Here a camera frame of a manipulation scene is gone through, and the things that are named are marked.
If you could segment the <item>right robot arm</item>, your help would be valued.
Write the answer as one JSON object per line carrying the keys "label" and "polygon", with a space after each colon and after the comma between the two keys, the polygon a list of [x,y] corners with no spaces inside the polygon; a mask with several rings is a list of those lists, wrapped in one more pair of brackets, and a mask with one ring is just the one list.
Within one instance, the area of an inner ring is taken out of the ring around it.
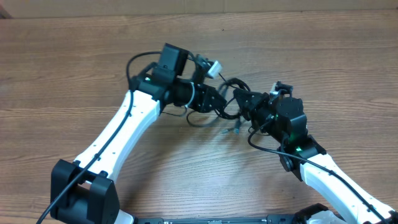
{"label": "right robot arm", "polygon": [[315,189],[346,223],[397,223],[397,211],[349,178],[308,133],[300,98],[281,88],[270,94],[237,89],[233,95],[254,130],[280,143],[274,152],[284,169]]}

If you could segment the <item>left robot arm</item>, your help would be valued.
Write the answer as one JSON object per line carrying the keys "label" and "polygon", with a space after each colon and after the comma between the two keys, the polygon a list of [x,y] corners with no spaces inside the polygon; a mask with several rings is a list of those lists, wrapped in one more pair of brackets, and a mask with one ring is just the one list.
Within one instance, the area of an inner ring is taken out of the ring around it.
{"label": "left robot arm", "polygon": [[173,104],[199,113],[220,109],[225,98],[204,83],[222,66],[190,51],[165,44],[159,60],[136,76],[127,76],[128,91],[112,120],[73,162],[60,159],[51,173],[47,215],[62,223],[135,223],[121,210],[116,181],[123,164],[146,129]]}

